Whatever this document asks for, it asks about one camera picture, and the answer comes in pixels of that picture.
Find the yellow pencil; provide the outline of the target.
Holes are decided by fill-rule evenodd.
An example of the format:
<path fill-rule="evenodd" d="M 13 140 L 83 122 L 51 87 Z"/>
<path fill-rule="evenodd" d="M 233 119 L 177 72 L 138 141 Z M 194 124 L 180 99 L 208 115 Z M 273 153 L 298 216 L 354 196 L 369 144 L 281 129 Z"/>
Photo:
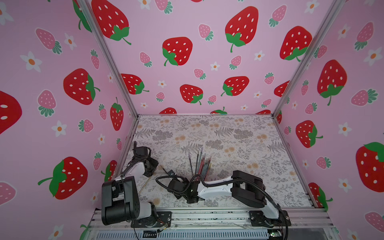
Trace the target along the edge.
<path fill-rule="evenodd" d="M 149 178 L 147 179 L 147 181 L 144 183 L 144 185 L 142 186 L 142 188 L 141 188 L 140 191 L 139 191 L 139 196 L 140 196 L 141 192 L 146 188 L 147 184 L 151 181 L 151 178 L 152 178 L 152 176 L 149 177 Z"/>

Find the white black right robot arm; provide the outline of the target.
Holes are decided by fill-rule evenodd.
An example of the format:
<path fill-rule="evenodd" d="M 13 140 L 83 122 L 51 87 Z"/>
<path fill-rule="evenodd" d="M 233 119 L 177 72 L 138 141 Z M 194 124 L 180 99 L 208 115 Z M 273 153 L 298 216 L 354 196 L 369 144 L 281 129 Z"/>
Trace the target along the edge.
<path fill-rule="evenodd" d="M 156 182 L 177 199 L 184 198 L 188 204 L 211 198 L 231 197 L 254 209 L 249 213 L 253 227 L 287 228 L 292 225 L 288 213 L 283 211 L 266 192 L 261 178 L 242 171 L 233 171 L 228 178 L 210 182 L 205 181 L 205 177 L 205 174 L 200 173 L 188 180 L 178 175 L 172 175 L 163 177 L 171 179 L 167 186 L 160 182 L 162 177 L 156 178 Z"/>

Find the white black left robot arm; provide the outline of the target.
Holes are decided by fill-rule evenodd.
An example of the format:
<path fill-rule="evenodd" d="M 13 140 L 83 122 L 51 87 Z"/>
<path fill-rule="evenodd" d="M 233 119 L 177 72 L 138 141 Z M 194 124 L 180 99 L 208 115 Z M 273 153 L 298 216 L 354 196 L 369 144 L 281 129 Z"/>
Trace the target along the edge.
<path fill-rule="evenodd" d="M 103 183 L 102 222 L 105 226 L 128 221 L 147 227 L 156 224 L 156 207 L 151 202 L 140 201 L 136 180 L 141 176 L 151 177 L 158 164 L 150 156 L 135 156 L 119 177 Z"/>

